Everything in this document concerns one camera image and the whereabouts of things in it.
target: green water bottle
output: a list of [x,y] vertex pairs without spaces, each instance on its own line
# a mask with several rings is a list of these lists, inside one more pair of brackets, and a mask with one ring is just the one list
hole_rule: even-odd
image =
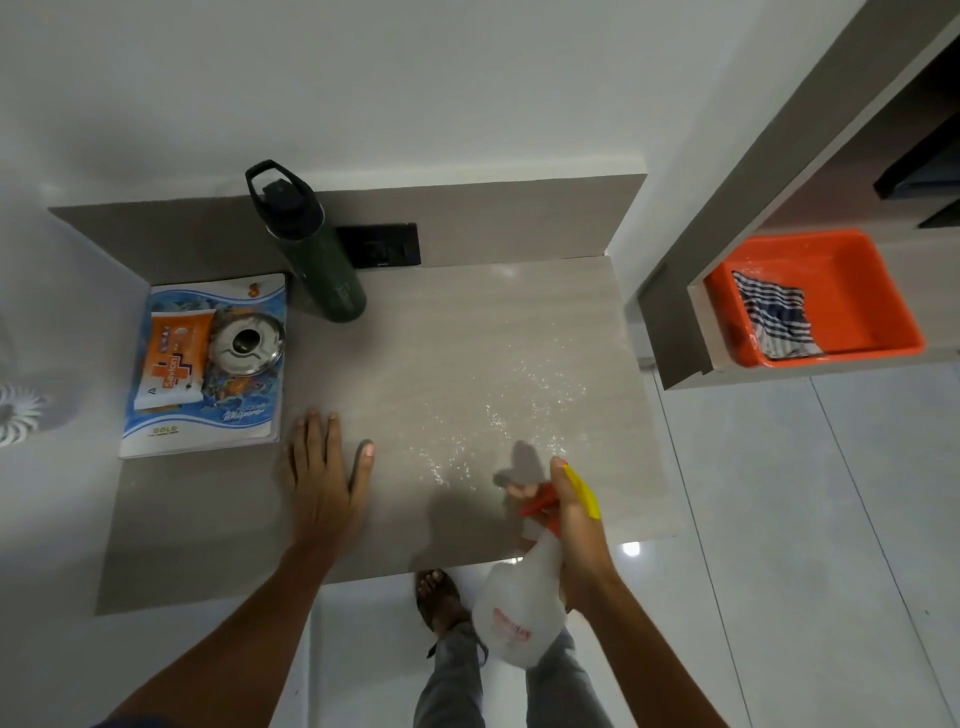
[[[286,179],[269,182],[258,194],[253,179],[270,170]],[[310,185],[272,159],[246,176],[253,206],[325,318],[344,323],[360,316],[367,294]]]

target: orange wet wipes packet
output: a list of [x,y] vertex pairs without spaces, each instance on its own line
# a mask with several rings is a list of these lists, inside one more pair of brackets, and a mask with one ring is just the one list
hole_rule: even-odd
[[133,409],[188,404],[204,398],[204,367],[216,311],[156,311]]

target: striped cloth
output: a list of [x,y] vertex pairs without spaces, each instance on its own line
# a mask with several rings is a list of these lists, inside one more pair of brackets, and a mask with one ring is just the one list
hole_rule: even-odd
[[810,336],[804,292],[733,271],[740,298],[754,325],[754,336],[768,359],[796,359],[823,351]]

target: person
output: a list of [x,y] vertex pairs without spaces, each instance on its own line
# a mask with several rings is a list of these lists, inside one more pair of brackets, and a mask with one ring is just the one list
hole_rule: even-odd
[[[364,445],[348,476],[340,421],[320,413],[297,421],[281,458],[292,500],[292,540],[266,582],[205,639],[124,700],[110,728],[267,728],[317,592],[367,510],[374,446]],[[553,458],[560,496],[564,562],[561,591],[603,648],[631,714],[644,728],[724,726],[680,660],[643,612],[613,565],[603,524],[588,517]],[[521,504],[538,485],[508,488]],[[483,726],[480,644],[453,580],[441,570],[417,575],[415,601],[437,636],[433,673],[414,725]],[[526,674],[527,724],[611,725],[577,663],[564,630]]]

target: white coiled object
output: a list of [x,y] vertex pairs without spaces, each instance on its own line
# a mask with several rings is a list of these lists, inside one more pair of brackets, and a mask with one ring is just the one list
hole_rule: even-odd
[[33,390],[0,384],[0,448],[26,440],[39,427],[43,405]]

